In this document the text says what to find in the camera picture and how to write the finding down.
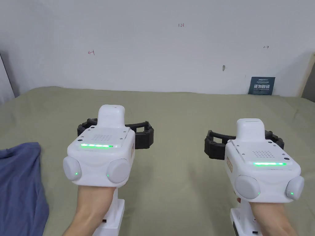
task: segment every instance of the white handheld controller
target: white handheld controller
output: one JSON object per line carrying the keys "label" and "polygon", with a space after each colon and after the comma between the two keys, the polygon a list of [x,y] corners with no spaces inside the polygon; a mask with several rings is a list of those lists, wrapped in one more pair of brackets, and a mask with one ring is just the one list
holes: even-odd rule
{"label": "white handheld controller", "polygon": [[68,146],[63,160],[65,174],[77,185],[116,187],[109,211],[93,236],[118,236],[125,202],[117,188],[129,178],[135,157],[135,132],[125,126],[125,108],[103,105],[98,123]]}

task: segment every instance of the dark blue sign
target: dark blue sign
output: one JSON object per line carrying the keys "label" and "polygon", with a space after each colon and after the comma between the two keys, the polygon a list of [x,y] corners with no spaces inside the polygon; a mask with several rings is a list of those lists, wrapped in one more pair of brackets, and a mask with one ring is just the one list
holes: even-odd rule
{"label": "dark blue sign", "polygon": [[252,77],[248,94],[272,95],[275,77]]}

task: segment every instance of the hand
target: hand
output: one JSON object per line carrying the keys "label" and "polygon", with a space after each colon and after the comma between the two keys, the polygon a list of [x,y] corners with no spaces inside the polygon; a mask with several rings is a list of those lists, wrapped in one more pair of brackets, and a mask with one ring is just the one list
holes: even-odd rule
{"label": "hand", "polygon": [[263,236],[297,236],[292,228],[283,203],[249,203]]}
{"label": "hand", "polygon": [[79,185],[77,210],[63,236],[92,236],[111,206],[115,189]]}

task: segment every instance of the wrist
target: wrist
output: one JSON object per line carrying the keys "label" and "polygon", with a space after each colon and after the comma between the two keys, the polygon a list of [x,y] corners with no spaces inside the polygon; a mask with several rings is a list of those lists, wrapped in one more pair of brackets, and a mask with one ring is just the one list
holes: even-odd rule
{"label": "wrist", "polygon": [[99,217],[77,212],[63,236],[92,236],[101,222]]}

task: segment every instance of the orange label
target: orange label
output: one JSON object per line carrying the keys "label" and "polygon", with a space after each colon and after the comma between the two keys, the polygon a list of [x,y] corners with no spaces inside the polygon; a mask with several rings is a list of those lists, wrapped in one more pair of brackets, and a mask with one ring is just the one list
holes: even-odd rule
{"label": "orange label", "polygon": [[233,172],[233,166],[232,163],[230,162],[230,159],[228,157],[226,157],[226,163],[227,166],[230,168],[231,173]]}

